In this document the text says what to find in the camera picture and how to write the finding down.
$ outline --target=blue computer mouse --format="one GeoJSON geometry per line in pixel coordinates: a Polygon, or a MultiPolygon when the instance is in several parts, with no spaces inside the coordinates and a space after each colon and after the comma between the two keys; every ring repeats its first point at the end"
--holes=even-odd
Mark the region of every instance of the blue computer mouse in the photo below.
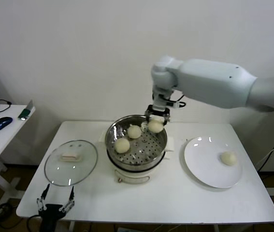
{"type": "Polygon", "coordinates": [[[0,130],[8,126],[13,119],[11,117],[2,117],[0,118],[0,130]]]}

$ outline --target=white table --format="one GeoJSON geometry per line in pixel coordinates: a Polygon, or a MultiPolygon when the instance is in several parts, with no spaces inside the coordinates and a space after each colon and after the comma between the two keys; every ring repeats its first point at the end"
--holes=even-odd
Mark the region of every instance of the white table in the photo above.
{"type": "MultiPolygon", "coordinates": [[[[174,152],[156,170],[159,178],[141,185],[118,183],[101,133],[111,122],[63,122],[28,186],[17,215],[38,213],[36,199],[48,181],[43,168],[47,157],[70,140],[88,140],[98,150],[92,174],[74,187],[75,206],[64,218],[72,221],[175,224],[237,224],[274,222],[274,204],[251,160],[229,124],[169,123],[166,131],[174,138],[174,152]],[[231,145],[243,165],[240,182],[217,189],[197,180],[183,164],[187,140],[214,136],[231,145]]],[[[51,185],[46,203],[64,204],[71,187],[51,185]]]]}
{"type": "MultiPolygon", "coordinates": [[[[3,110],[7,107],[7,105],[0,104],[0,110],[3,110]]],[[[6,148],[9,142],[15,137],[18,131],[24,126],[27,122],[19,120],[17,117],[20,115],[22,110],[25,108],[25,105],[11,105],[9,109],[0,113],[1,117],[12,117],[13,121],[8,126],[0,130],[0,155],[2,151],[6,148]]],[[[32,109],[30,115],[32,115],[35,111],[35,108],[32,109]]],[[[0,161],[0,172],[6,171],[7,167],[0,161]]],[[[20,178],[16,177],[12,180],[11,183],[8,183],[1,175],[0,175],[0,188],[5,191],[3,197],[0,200],[0,204],[8,201],[9,198],[21,199],[24,191],[18,191],[15,189],[15,186],[18,184],[20,178]]]]}

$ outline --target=glass pot lid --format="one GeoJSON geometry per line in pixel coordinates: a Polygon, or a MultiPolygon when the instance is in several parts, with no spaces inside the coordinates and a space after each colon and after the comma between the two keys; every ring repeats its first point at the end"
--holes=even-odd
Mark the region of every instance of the glass pot lid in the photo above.
{"type": "Polygon", "coordinates": [[[97,163],[95,146],[85,140],[74,140],[56,148],[44,165],[45,177],[58,186],[71,186],[88,177],[97,163]]]}

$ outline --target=metal bowl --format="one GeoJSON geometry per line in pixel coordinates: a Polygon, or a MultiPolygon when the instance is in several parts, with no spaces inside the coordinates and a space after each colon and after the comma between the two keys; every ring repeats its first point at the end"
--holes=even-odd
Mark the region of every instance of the metal bowl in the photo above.
{"type": "Polygon", "coordinates": [[[126,172],[145,172],[157,166],[164,157],[164,149],[167,144],[165,129],[160,133],[152,133],[147,128],[146,117],[143,115],[130,115],[113,123],[105,136],[107,153],[111,162],[126,172]],[[131,125],[137,125],[142,129],[142,135],[138,139],[131,139],[127,130],[131,125]],[[126,153],[117,153],[114,143],[119,138],[126,138],[130,143],[130,149],[126,153]]]}

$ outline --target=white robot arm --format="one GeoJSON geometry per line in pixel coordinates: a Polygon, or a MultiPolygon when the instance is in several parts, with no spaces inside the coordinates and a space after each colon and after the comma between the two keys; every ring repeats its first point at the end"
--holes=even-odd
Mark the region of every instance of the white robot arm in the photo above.
{"type": "Polygon", "coordinates": [[[274,78],[257,78],[236,64],[165,56],[152,67],[153,105],[145,115],[169,120],[168,107],[181,107],[171,101],[175,90],[188,98],[220,108],[252,107],[274,111],[274,78]]]}

